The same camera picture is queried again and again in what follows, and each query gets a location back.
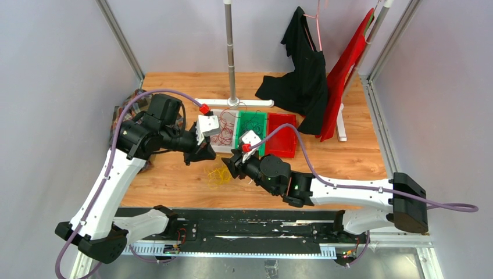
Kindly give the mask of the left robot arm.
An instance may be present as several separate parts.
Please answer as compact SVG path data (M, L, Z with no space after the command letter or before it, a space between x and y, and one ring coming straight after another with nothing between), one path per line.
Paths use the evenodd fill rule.
M176 91L156 93L146 110L117 122L90 194L70 221L57 225L56 235L104 264L114 262L127 246L148 236L179 239L178 216L162 205L120 221L115 215L136 175L158 152L181 152L185 164L216 158L210 139L219 133L218 117L199 103L200 115L191 128L177 124L178 117L185 116L182 99L183 94Z

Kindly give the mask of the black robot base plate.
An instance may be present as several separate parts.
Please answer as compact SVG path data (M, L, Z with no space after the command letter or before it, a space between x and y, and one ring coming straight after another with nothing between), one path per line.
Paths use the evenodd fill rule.
M322 245L360 250L368 233L350 234L339 214L326 210L174 209L173 232L152 233L146 241L178 245L182 253L227 255L309 255Z

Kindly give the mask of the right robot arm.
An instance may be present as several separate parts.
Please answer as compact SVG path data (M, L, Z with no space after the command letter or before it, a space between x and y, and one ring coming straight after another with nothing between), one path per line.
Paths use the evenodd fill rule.
M232 178L249 177L290 206L353 206L336 214L332 233L337 241L348 242L354 235L391 226L406 233L428 232L426 190L408 174L396 172L390 179L373 181L316 177L292 170L277 156L247 156L240 149L222 161Z

